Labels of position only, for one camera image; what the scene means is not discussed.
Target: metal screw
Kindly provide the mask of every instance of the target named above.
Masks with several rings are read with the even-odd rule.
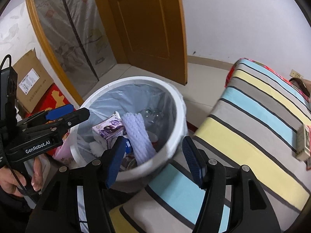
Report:
[[[66,172],[66,171],[67,171],[67,166],[61,166],[61,167],[59,168],[59,171],[60,171],[60,172]]]
[[[245,172],[248,172],[248,171],[250,170],[249,167],[246,166],[246,165],[242,166],[242,169],[243,169]]]
[[[216,165],[217,164],[217,160],[211,158],[209,161],[208,161],[211,165]]]
[[[98,166],[100,163],[101,163],[101,161],[100,161],[99,159],[94,159],[94,160],[92,161],[92,165],[93,165],[93,166]]]

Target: wooden door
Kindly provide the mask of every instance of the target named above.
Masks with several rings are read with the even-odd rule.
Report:
[[[108,3],[130,64],[185,85],[187,51],[181,0],[108,0]]]

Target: trash can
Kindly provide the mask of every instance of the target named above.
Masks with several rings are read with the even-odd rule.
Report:
[[[173,85],[156,78],[137,76],[111,82],[92,94],[83,107],[90,110],[90,118],[71,128],[69,135],[70,150],[78,167],[95,159],[89,148],[94,141],[92,127],[115,111],[121,118],[127,112],[140,113],[145,109],[161,113],[157,154],[133,169],[120,171],[116,182],[138,180],[164,166],[188,132],[182,95]]]

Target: white wall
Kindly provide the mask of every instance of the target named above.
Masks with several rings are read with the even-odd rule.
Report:
[[[183,7],[188,55],[247,57],[311,80],[311,27],[294,0],[183,0]]]
[[[0,62],[6,54],[10,54],[12,56],[12,64],[15,64],[26,52],[34,48],[38,59],[55,84],[69,102],[75,108],[78,108],[77,103],[54,72],[37,40],[30,22],[25,0],[11,0],[0,16]]]

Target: power socket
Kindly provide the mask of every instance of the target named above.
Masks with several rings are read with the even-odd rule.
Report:
[[[299,74],[298,72],[296,72],[294,69],[292,69],[292,71],[290,72],[290,77],[299,78],[299,79],[303,78],[303,76]]]

